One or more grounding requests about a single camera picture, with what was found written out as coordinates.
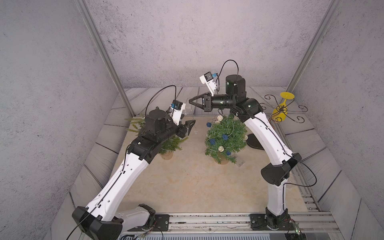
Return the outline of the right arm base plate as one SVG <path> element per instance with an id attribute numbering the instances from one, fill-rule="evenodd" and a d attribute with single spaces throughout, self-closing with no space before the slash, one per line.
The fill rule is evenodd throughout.
<path id="1" fill-rule="evenodd" d="M 285 209 L 279 216 L 275 216 L 271 211 L 266 209 L 265 214 L 250 214 L 250 224 L 253 231 L 288 231 L 296 230 L 295 221 Z"/>

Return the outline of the fern tree wooden base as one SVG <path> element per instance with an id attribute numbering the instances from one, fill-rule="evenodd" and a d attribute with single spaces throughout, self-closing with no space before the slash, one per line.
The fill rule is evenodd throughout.
<path id="1" fill-rule="evenodd" d="M 126 119 L 126 121 L 130 123 L 130 126 L 127 128 L 128 132 L 135 133 L 136 136 L 139 136 L 141 133 L 143 133 L 145 126 L 144 116 L 139 115 L 138 117 Z M 182 150 L 181 144 L 184 143 L 187 139 L 188 137 L 180 138 L 177 135 L 170 137 L 163 143 L 162 149 L 159 152 L 160 156 L 164 160 L 170 160 L 173 157 L 175 151 Z"/>

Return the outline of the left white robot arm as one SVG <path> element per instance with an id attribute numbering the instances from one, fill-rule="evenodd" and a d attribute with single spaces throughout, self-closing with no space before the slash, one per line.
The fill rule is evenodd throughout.
<path id="1" fill-rule="evenodd" d="M 150 111 L 144 118 L 144 126 L 125 150 L 119 168 L 104 188 L 85 207 L 76 207 L 72 217 L 83 233 L 92 240 L 116 240 L 123 231 L 134 228 L 151 231 L 155 228 L 156 211 L 140 204 L 132 210 L 118 213 L 120 203 L 139 177 L 160 153 L 163 144 L 171 137 L 187 138 L 195 120 L 183 122 L 181 110 Z"/>

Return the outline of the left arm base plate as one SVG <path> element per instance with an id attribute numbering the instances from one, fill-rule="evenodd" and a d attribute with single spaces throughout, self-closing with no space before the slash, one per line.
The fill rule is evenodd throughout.
<path id="1" fill-rule="evenodd" d="M 147 220 L 141 224 L 138 225 L 144 218 L 140 217 L 139 221 L 135 222 L 135 226 L 129 229 L 130 232 L 133 231 L 149 231 L 149 230 L 156 230 L 156 231 L 168 231 L 169 229 L 169 219 L 170 215 L 168 214 L 157 214 L 156 211 L 145 204 L 140 204 L 137 207 L 137 210 L 140 210 L 141 212 L 144 212 L 144 216 L 148 216 Z"/>

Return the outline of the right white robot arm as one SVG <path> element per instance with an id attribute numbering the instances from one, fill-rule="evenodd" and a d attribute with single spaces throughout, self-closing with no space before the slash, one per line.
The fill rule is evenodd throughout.
<path id="1" fill-rule="evenodd" d="M 226 93 L 215 94 L 217 74 L 210 72 L 200 76 L 202 84 L 209 92 L 189 100 L 191 105 L 211 112 L 214 109 L 229 109 L 233 115 L 248 127 L 267 153 L 270 163 L 261 170 L 262 177 L 268 183 L 268 204 L 266 222 L 270 229 L 276 230 L 289 219 L 286 207 L 286 185 L 290 171 L 301 160 L 277 135 L 268 121 L 259 102 L 248 98 L 246 81 L 242 76 L 229 75 L 226 78 Z"/>

